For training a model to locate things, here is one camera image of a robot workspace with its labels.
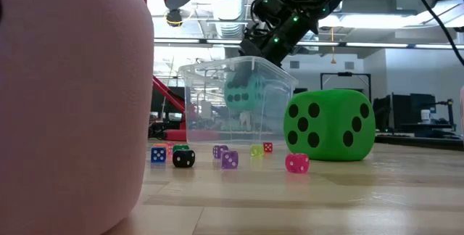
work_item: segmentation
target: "transparent container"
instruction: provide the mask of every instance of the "transparent container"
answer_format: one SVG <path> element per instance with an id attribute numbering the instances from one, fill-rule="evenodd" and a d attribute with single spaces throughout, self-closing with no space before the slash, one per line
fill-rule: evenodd
<path id="1" fill-rule="evenodd" d="M 283 117 L 297 80 L 261 57 L 185 65 L 189 144 L 284 144 Z"/>

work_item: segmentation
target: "black cable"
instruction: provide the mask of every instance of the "black cable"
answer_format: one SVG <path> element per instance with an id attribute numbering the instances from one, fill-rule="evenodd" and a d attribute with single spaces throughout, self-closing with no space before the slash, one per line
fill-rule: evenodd
<path id="1" fill-rule="evenodd" d="M 464 59 L 463 57 L 461 57 L 460 53 L 459 53 L 459 50 L 457 50 L 457 47 L 456 47 L 456 44 L 455 42 L 452 40 L 452 37 L 450 35 L 450 32 L 448 32 L 447 28 L 444 26 L 442 20 L 440 20 L 440 18 L 435 14 L 435 12 L 433 11 L 433 9 L 428 5 L 427 1 L 426 0 L 421 0 L 422 1 L 422 4 L 427 8 L 427 11 L 430 13 L 430 15 L 432 15 L 432 17 L 434 17 L 434 19 L 438 22 L 438 24 L 440 25 L 440 28 L 442 28 L 443 32 L 444 32 L 444 35 L 447 37 L 448 41 L 449 41 L 449 44 L 451 45 L 452 47 L 452 50 L 455 52 L 456 54 L 456 57 L 459 59 L 459 62 L 461 62 L 462 65 L 464 65 Z"/>

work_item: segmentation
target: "wall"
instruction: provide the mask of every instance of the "wall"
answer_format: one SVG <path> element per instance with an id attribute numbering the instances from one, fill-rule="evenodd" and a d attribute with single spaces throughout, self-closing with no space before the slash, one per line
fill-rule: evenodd
<path id="1" fill-rule="evenodd" d="M 364 61 L 365 71 L 373 74 L 373 96 L 396 94 L 433 94 L 436 100 L 454 99 L 453 114 L 457 133 L 460 123 L 460 89 L 464 86 L 464 67 L 454 52 L 448 50 L 386 49 Z M 382 67 L 386 71 L 386 87 Z M 445 106 L 437 106 L 435 118 L 448 120 Z"/>
<path id="2" fill-rule="evenodd" d="M 335 56 L 336 64 L 331 64 L 332 55 L 327 54 L 320 57 L 318 54 L 298 54 L 288 56 L 282 61 L 282 68 L 290 75 L 294 76 L 299 84 L 299 88 L 308 88 L 308 91 L 320 90 L 321 73 L 338 73 L 350 71 L 352 73 L 363 73 L 363 60 L 358 59 L 356 54 L 337 54 Z M 299 69 L 290 69 L 290 61 L 300 61 Z M 345 62 L 354 62 L 354 70 L 345 70 Z M 368 94 L 368 87 L 357 77 L 344 78 L 333 76 L 324 89 L 330 88 L 360 88 Z"/>

